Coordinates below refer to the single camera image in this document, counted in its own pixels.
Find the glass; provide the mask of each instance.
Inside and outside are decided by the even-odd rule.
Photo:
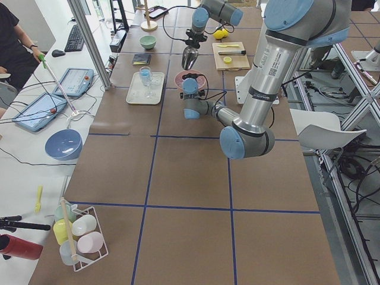
[[[146,98],[152,98],[154,93],[150,90],[150,86],[152,85],[152,72],[150,68],[147,66],[143,66],[140,68],[140,79],[144,86],[148,87],[148,91],[145,92]]]

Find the bowl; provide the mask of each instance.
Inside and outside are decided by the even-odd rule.
[[[176,85],[176,87],[182,92],[183,89],[182,89],[182,83],[183,83],[183,79],[182,77],[186,74],[189,74],[189,73],[196,73],[196,74],[202,74],[200,71],[198,70],[195,70],[195,69],[190,69],[190,70],[183,70],[179,73],[177,73],[177,75],[175,76],[174,78],[174,84]],[[199,90],[202,90],[206,84],[206,78],[204,76],[199,76],[197,78],[197,83],[198,83],[198,89]]]
[[[144,36],[140,38],[140,44],[144,49],[152,49],[156,45],[156,38],[154,36]]]
[[[57,160],[77,159],[83,147],[82,137],[73,129],[63,129],[53,134],[45,144],[45,152]]]

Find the wooden stand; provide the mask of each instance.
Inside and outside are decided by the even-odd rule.
[[[158,25],[155,21],[150,20],[147,0],[144,0],[144,6],[147,20],[145,22],[142,22],[140,27],[144,31],[154,31],[158,27]]]

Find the yellow object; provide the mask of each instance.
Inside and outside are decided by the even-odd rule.
[[[230,56],[225,56],[225,57],[223,58],[223,62],[224,62],[225,64],[230,64],[230,63],[232,62],[232,58],[231,58]]]
[[[223,32],[223,37],[228,37],[229,32],[225,28],[223,28],[221,31]]]
[[[233,44],[233,45],[218,45],[218,47],[220,47],[220,48],[238,48],[239,45],[235,45],[235,44]]]
[[[213,33],[213,36],[217,40],[221,40],[224,37],[224,32],[222,30],[217,30],[215,33]]]
[[[42,185],[38,186],[38,189],[37,189],[37,202],[36,202],[36,206],[34,207],[35,213],[39,213],[41,210],[41,196],[42,196]]]
[[[55,238],[58,242],[59,245],[63,244],[66,240],[69,239],[66,231],[66,223],[65,219],[62,218],[58,220],[54,226],[53,226],[53,231]]]

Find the computer mouse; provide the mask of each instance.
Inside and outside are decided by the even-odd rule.
[[[54,58],[59,57],[59,56],[62,56],[62,55],[65,55],[65,54],[66,54],[66,53],[65,53],[64,51],[59,50],[59,49],[55,49],[55,50],[52,51],[52,56],[53,56]]]

